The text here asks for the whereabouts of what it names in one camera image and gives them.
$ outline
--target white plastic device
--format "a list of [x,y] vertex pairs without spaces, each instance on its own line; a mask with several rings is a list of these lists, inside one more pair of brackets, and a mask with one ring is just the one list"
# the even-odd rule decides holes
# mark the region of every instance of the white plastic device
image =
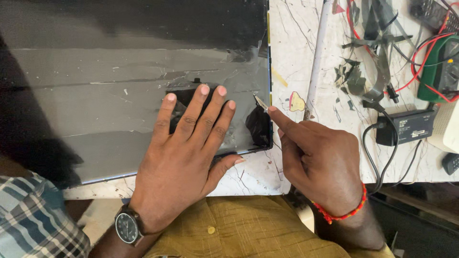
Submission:
[[443,151],[459,153],[459,101],[442,103],[427,141]]

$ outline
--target white marble surface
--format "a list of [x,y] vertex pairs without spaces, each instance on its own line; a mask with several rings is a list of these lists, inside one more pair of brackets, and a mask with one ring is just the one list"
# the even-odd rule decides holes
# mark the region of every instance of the white marble surface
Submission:
[[[413,35],[413,41],[416,43],[420,24],[409,16],[407,2],[408,1],[393,1],[393,7],[399,11],[397,19],[405,32],[408,35]],[[344,10],[346,9],[346,0],[339,0],[338,3]],[[375,110],[363,108],[359,97],[351,94],[346,95],[336,87],[334,82],[336,79],[335,68],[340,64],[344,64],[341,57],[348,58],[350,55],[349,49],[343,50],[341,48],[341,45],[350,42],[350,29],[346,20],[346,13],[342,12],[333,15],[331,13],[331,6],[332,1],[326,1],[324,4],[323,18],[326,19],[326,26],[321,27],[321,32],[325,35],[323,41],[318,43],[321,49],[318,48],[317,52],[322,52],[322,54],[320,58],[316,58],[314,63],[316,71],[311,78],[312,82],[308,93],[308,112],[315,116],[315,118],[311,120],[320,122],[333,129],[342,129],[351,132],[355,134],[361,142],[363,131],[370,124],[376,122],[378,113]],[[363,35],[361,22],[362,15],[360,16],[360,22],[356,26],[359,35]],[[394,26],[392,26],[392,33],[395,36],[401,35]],[[430,36],[432,35],[424,29],[420,42]],[[408,43],[401,43],[398,46],[406,54],[409,54],[412,50]],[[363,58],[367,57],[368,54],[363,49],[357,49],[352,59],[362,61]],[[422,58],[424,58],[424,52],[419,54],[417,63],[422,62]],[[392,53],[391,81],[395,89],[404,86],[412,78],[409,65],[405,65],[405,63],[406,61],[396,51]],[[408,88],[399,92],[399,108],[387,95],[381,102],[381,105],[389,114],[415,109],[425,109],[427,107],[427,102],[421,101],[415,97],[418,85],[417,82],[413,82]],[[347,103],[349,100],[353,102],[355,111],[350,110]],[[338,122],[333,111],[333,105],[336,106],[340,114],[342,119],[341,123]],[[376,145],[375,130],[372,130],[371,134],[367,137],[369,152],[381,172],[392,153],[392,147]],[[417,141],[413,141],[398,147],[396,156],[386,172],[384,182],[397,182],[403,176],[411,161],[416,144]],[[459,179],[457,178],[459,176],[458,173],[449,176],[441,166],[441,160],[445,155],[445,152],[442,152],[440,149],[427,143],[426,140],[423,140],[413,166],[404,179],[404,182],[457,181]],[[375,174],[370,168],[369,160],[361,144],[360,175],[364,183],[375,182]]]
[[[323,0],[271,0],[269,10],[272,68],[287,82],[273,75],[273,105],[291,119],[303,120],[304,111],[289,111],[293,91],[306,100],[319,18]],[[282,155],[277,127],[271,150],[244,155],[247,162],[231,168],[210,196],[279,195],[287,193],[290,183],[282,173]],[[84,185],[64,191],[66,199],[130,198],[135,176]]]

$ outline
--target remote control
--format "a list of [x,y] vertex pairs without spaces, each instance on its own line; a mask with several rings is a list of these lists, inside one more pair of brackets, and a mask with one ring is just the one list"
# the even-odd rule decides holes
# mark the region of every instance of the remote control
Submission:
[[443,158],[442,165],[448,175],[453,174],[459,168],[459,154],[448,153]]

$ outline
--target hand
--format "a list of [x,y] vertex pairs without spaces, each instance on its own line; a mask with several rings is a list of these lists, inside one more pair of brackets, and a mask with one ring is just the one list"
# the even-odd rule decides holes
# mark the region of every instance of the hand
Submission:
[[279,126],[285,177],[330,215],[354,210],[363,195],[357,138],[313,121],[295,123],[274,106],[268,114]]
[[226,89],[218,86],[198,121],[209,91],[205,84],[198,86],[172,135],[169,124],[177,97],[169,93],[162,101],[129,204],[139,213],[145,233],[166,228],[183,210],[212,192],[229,168],[245,161],[239,155],[228,155],[210,167],[236,103],[225,103]]

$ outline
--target watch face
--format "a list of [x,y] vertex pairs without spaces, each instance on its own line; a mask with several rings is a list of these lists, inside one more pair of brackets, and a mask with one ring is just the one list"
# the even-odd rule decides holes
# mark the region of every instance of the watch face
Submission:
[[135,241],[139,230],[134,219],[126,213],[120,213],[115,221],[116,232],[124,242],[130,244]]

